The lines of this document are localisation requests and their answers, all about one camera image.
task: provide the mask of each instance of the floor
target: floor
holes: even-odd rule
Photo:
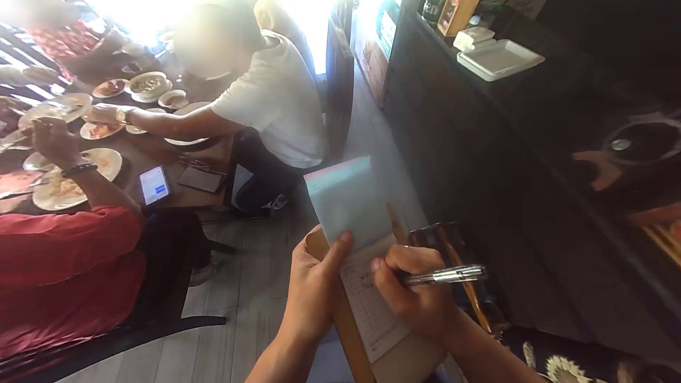
[[[355,66],[353,115],[345,159],[371,155],[375,174],[404,228],[426,226],[390,127]],[[112,356],[61,383],[241,383],[276,335],[288,291],[290,256],[317,223],[303,187],[270,219],[204,226],[206,235],[243,249],[225,257],[221,272],[190,288],[184,316],[227,316],[224,326],[158,339]],[[332,331],[321,343],[308,382],[351,382],[347,361]]]

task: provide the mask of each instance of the white t-shirt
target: white t-shirt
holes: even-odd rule
[[[263,30],[264,49],[210,109],[258,130],[265,147],[296,168],[318,165],[328,150],[315,81],[286,37]]]

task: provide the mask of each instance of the red shirt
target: red shirt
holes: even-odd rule
[[[144,279],[140,233],[119,206],[0,215],[0,359],[120,324]]]
[[[65,67],[61,65],[61,57],[78,57],[91,52],[100,41],[94,31],[88,28],[82,20],[73,25],[54,29],[27,29],[26,32],[33,38],[47,57],[50,57],[59,65],[61,73],[68,80],[75,80]]]

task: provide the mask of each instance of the wristwatch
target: wristwatch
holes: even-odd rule
[[[71,168],[65,169],[61,171],[61,176],[64,178],[71,178],[74,174],[82,173],[87,170],[95,170],[97,169],[97,165],[95,164],[80,164],[76,166],[72,166]]]
[[[123,111],[123,123],[124,123],[124,124],[132,125],[132,124],[130,123],[130,112],[132,112],[133,110],[137,110],[137,109],[139,109],[139,108],[138,108],[138,107],[134,107],[134,108],[130,108],[130,109],[128,109],[128,110],[124,110],[124,111]]]

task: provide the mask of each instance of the dining table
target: dining table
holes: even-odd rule
[[[160,68],[168,80],[173,83],[173,89],[189,91],[182,80],[181,66],[172,57]],[[91,89],[83,89],[82,85],[73,85],[66,93],[90,93]],[[128,92],[123,92],[114,97],[98,99],[94,97],[93,105],[98,103],[137,106],[143,109],[162,108],[166,112],[174,112],[170,108],[164,108],[157,102],[142,103],[131,98]],[[77,118],[69,123],[69,131],[80,137],[80,128],[84,124],[82,118]],[[118,185],[128,193],[140,206],[145,206],[139,175],[157,166],[161,166],[168,180],[170,195],[148,206],[149,210],[157,209],[211,209],[218,206],[229,205],[232,197],[234,173],[236,165],[230,161],[232,152],[233,136],[219,136],[209,138],[199,144],[191,146],[177,146],[150,133],[132,134],[126,129],[98,140],[85,140],[82,138],[81,149],[110,148],[119,152],[123,157],[121,171],[114,179]],[[8,150],[0,153],[0,180],[3,174],[11,172],[24,172],[31,176],[30,172],[22,170],[22,164],[26,158],[34,152],[31,150]],[[215,193],[202,191],[178,182],[180,175],[194,159],[206,164],[210,170],[227,175],[222,186]],[[17,196],[0,201],[0,213],[23,213],[29,215],[41,215],[47,213],[75,213],[89,209],[87,203],[60,210],[45,211],[33,204],[31,195]]]

